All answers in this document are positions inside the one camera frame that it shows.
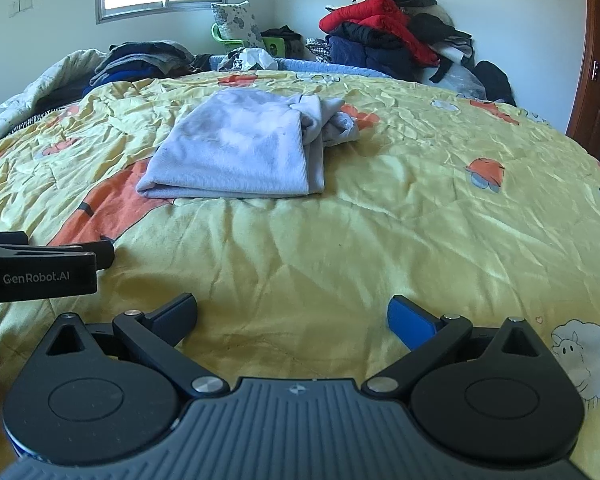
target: plastic bag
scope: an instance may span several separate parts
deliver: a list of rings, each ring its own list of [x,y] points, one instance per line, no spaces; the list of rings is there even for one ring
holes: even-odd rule
[[[263,48],[240,48],[220,62],[220,72],[243,70],[277,70],[278,62]]]
[[[427,86],[452,90],[467,99],[474,99],[476,101],[485,101],[487,99],[487,92],[483,84],[464,66],[453,63],[449,72],[446,73],[440,83],[432,83],[429,78],[437,71],[437,68],[425,68],[422,71],[419,82]]]

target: cartoon print bedding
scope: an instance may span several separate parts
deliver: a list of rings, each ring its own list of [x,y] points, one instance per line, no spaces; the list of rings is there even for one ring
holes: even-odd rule
[[[226,86],[341,97],[362,139],[326,151],[322,195],[140,197],[175,122]],[[200,306],[182,351],[230,381],[361,381],[405,352],[385,321],[403,294],[478,326],[528,319],[586,403],[573,457],[600,480],[600,165],[575,142],[509,105],[290,72],[114,83],[61,115],[0,140],[0,231],[108,238],[116,261],[94,296],[0,305],[0,403],[57,314],[102,322],[181,292]]]

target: white sheep drawing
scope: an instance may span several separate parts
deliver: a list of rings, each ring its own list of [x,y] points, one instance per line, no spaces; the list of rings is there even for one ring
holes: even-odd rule
[[[587,409],[600,400],[600,326],[572,319],[551,334],[552,352],[578,389]]]

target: green plastic chair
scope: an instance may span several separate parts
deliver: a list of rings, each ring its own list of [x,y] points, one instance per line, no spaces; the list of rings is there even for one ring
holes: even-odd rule
[[[224,40],[220,36],[220,29],[218,24],[214,23],[211,27],[211,36],[218,43],[224,46],[224,50],[229,53],[236,48],[244,47],[242,40]],[[267,50],[273,57],[285,57],[285,40],[282,38],[262,38],[264,44],[267,46]]]

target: light switch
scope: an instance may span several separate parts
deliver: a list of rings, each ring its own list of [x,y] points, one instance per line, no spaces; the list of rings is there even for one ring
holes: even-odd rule
[[[9,17],[12,18],[19,12],[20,12],[20,2],[19,1],[11,2],[9,4]]]
[[[33,0],[20,0],[20,11],[31,9],[33,7]]]

